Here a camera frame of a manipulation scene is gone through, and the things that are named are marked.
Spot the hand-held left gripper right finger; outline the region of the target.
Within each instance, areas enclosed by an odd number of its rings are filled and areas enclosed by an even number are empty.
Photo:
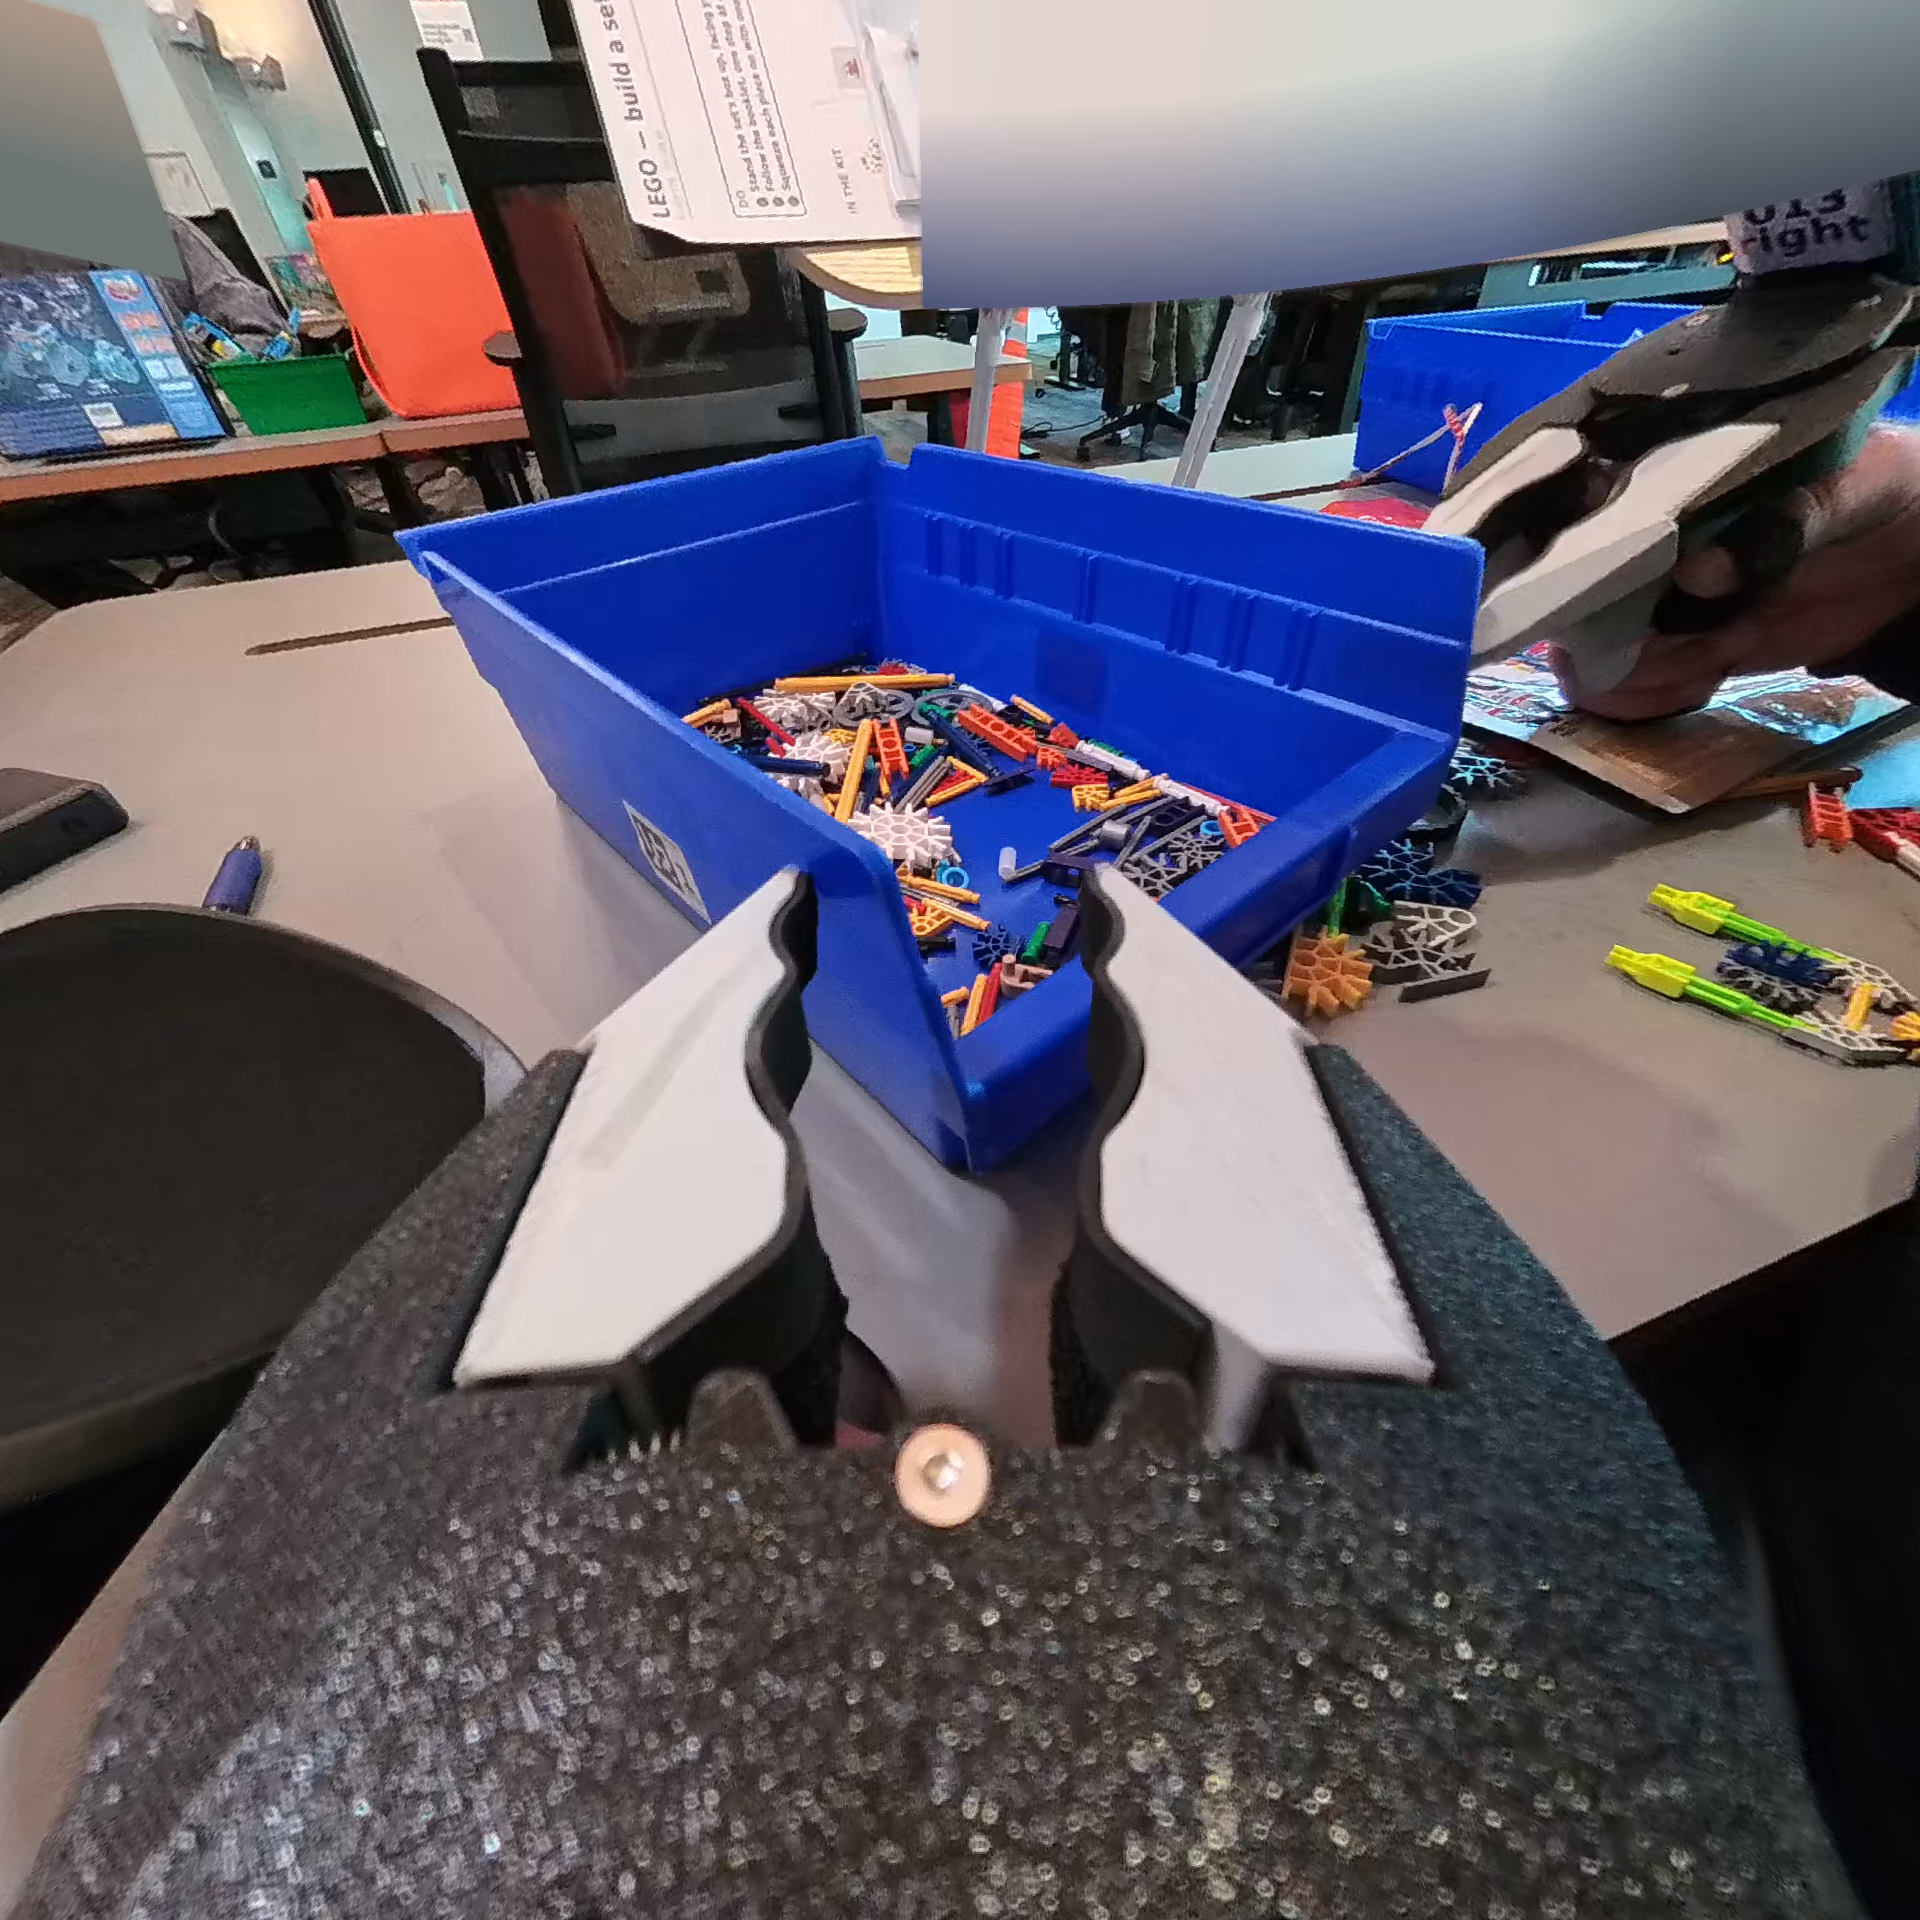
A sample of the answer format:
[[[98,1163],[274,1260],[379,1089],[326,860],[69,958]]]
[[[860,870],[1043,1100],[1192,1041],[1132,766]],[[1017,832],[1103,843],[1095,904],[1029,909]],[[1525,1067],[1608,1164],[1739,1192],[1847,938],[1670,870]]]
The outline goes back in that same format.
[[[1081,900],[1092,1125],[1051,1307],[1053,1429],[1171,1382],[1212,1450],[1272,1446],[1302,1382],[1427,1390],[1434,1340],[1317,1044],[1132,880]]]

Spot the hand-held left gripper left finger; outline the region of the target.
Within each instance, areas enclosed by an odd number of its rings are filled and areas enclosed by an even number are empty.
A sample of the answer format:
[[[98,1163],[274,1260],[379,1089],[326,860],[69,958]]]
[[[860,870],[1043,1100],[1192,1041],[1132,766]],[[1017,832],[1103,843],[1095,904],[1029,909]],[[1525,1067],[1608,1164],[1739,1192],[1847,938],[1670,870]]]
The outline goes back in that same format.
[[[813,878],[786,869],[584,1043],[471,1321],[459,1389],[775,1377],[834,1298],[795,1125]]]

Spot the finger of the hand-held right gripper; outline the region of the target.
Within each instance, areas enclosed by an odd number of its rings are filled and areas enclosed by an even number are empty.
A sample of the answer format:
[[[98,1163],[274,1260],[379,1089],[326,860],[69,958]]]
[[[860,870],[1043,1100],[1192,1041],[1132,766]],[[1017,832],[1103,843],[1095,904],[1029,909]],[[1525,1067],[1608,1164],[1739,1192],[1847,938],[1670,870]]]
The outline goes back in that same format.
[[[1482,539],[1494,533],[1500,516],[1532,493],[1559,481],[1587,458],[1587,444],[1575,426],[1544,426],[1494,458],[1477,467],[1428,512],[1425,533],[1432,539]]]
[[[1779,432],[1777,425],[1714,426],[1632,463],[1605,504],[1485,595],[1475,660],[1554,643],[1585,690],[1614,690],[1638,665],[1681,561],[1682,519],[1725,493]]]

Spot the blue plastic bin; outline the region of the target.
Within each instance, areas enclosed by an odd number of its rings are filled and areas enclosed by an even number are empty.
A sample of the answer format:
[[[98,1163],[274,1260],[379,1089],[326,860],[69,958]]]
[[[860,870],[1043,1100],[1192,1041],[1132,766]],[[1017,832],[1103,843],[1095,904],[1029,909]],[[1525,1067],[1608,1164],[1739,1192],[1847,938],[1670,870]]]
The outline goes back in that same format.
[[[813,877],[817,1044],[939,1163],[1012,1159],[1089,1086],[1092,988],[1055,848],[1097,828],[1055,766],[954,729],[986,781],[931,808],[964,873],[950,950],[910,922],[902,856],[800,746],[781,683],[897,662],[1038,746],[1117,757],[1253,821],[1174,808],[1165,907],[1220,958],[1276,948],[1437,797],[1458,743],[1481,558],[1365,523],[839,443],[400,536],[554,795],[688,921]]]
[[[1677,302],[1569,300],[1374,321],[1355,468],[1438,495],[1452,454],[1464,468],[1532,408],[1685,314]]]

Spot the lime and gray toy assembly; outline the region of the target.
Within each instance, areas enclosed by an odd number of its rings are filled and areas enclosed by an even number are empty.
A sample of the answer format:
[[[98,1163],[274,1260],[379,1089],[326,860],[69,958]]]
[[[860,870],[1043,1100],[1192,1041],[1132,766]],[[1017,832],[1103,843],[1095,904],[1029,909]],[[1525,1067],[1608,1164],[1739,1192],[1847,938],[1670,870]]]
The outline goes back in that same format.
[[[1838,1067],[1918,1067],[1917,991],[1893,972],[1801,941],[1708,892],[1659,884],[1646,909],[1716,945],[1716,956],[1698,966],[1648,948],[1608,948],[1607,970],[1638,993]]]

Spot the pile of toy construction pieces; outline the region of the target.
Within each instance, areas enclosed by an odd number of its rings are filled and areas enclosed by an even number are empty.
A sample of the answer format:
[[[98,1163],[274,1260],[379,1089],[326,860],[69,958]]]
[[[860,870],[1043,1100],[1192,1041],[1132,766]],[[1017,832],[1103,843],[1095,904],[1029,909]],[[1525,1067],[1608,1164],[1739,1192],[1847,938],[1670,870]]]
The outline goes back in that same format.
[[[723,690],[682,724],[883,856],[956,1041],[1078,955],[1092,870],[1165,900],[1276,822],[897,659]]]

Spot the person's right hand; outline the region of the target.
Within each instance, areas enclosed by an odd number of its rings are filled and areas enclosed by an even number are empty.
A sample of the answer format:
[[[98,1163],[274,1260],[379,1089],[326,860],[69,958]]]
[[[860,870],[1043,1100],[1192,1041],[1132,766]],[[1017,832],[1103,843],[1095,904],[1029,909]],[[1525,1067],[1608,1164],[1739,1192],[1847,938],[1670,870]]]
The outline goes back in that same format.
[[[1677,589],[1695,599],[1743,600],[1700,637],[1651,635],[1632,670],[1611,688],[1585,678],[1562,647],[1549,651],[1557,684],[1582,712],[1625,724],[1706,707],[1725,683],[1804,670],[1865,678],[1918,700],[1918,432],[1879,426],[1856,458],[1782,503],[1798,541],[1784,577],[1749,589],[1728,546],[1685,556]]]

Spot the printed plastic toy bag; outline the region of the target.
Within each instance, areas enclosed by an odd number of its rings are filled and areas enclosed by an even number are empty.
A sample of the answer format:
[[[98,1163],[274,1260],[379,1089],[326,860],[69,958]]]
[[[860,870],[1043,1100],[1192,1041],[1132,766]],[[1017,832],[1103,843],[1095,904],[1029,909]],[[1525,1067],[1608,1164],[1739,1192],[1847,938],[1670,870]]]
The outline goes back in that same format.
[[[1739,676],[1703,708],[1657,722],[1575,710],[1546,647],[1466,676],[1463,727],[1521,746],[1665,814],[1727,800],[1747,781],[1796,772],[1913,718],[1913,704],[1858,676]]]

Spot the pale gray fan connector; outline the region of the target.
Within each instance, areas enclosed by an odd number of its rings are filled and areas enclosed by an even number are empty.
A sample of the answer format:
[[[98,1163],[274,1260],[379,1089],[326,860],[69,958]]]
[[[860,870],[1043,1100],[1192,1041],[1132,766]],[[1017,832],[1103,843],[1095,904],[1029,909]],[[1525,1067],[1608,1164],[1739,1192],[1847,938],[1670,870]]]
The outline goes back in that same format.
[[[1437,902],[1397,902],[1393,916],[1360,938],[1360,956],[1378,988],[1423,988],[1477,972],[1479,916]]]

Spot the blue snowflake connector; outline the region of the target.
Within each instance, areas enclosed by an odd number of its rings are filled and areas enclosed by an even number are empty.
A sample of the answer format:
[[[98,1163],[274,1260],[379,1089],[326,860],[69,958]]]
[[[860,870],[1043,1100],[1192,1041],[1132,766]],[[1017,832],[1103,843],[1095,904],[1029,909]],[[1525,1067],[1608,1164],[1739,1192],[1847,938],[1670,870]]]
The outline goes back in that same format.
[[[1438,862],[1431,843],[1401,838],[1357,869],[1357,883],[1393,904],[1431,904],[1472,911],[1485,880],[1472,870]]]

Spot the black office chair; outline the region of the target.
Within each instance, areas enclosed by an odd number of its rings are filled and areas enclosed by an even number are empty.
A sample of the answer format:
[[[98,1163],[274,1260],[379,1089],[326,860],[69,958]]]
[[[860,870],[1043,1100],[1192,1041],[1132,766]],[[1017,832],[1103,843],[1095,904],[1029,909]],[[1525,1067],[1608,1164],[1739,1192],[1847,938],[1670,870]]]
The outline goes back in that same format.
[[[1100,449],[1138,432],[1146,461],[1159,434],[1188,439],[1212,337],[1212,300],[1065,307],[1065,335],[1089,348],[1103,380],[1103,418],[1081,436],[1074,458],[1089,467]]]
[[[639,229],[584,71],[418,54],[550,498],[859,439],[856,316],[775,249]]]

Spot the black flat device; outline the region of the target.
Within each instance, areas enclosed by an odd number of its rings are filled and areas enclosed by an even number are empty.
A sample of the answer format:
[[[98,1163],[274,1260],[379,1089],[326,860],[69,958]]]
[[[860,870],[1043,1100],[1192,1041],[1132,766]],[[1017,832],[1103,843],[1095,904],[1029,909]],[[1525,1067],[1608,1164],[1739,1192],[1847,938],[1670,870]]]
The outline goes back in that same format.
[[[96,781],[2,769],[2,894],[131,826],[128,808]]]

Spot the green bin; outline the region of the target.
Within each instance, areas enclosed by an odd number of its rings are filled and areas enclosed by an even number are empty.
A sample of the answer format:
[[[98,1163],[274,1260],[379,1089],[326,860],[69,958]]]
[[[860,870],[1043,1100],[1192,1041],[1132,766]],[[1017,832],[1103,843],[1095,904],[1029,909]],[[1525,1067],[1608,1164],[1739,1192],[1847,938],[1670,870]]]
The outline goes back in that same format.
[[[223,359],[205,372],[253,436],[370,425],[354,362],[346,352]]]

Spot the white paper sign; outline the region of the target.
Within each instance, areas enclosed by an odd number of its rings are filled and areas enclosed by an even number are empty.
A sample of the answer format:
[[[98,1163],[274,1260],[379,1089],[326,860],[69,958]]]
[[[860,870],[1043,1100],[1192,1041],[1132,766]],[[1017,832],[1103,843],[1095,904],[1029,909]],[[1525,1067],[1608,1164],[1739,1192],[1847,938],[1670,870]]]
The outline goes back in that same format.
[[[639,229],[695,247],[917,240],[912,3],[573,3]]]

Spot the orange tote bag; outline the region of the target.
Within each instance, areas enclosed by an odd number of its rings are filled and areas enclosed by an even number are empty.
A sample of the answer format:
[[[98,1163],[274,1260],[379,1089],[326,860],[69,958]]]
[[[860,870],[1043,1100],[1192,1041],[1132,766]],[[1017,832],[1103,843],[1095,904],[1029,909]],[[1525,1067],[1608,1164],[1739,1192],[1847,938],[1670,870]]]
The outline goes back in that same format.
[[[442,420],[518,407],[514,375],[487,354],[513,321],[472,212],[319,208],[307,234],[390,416]]]

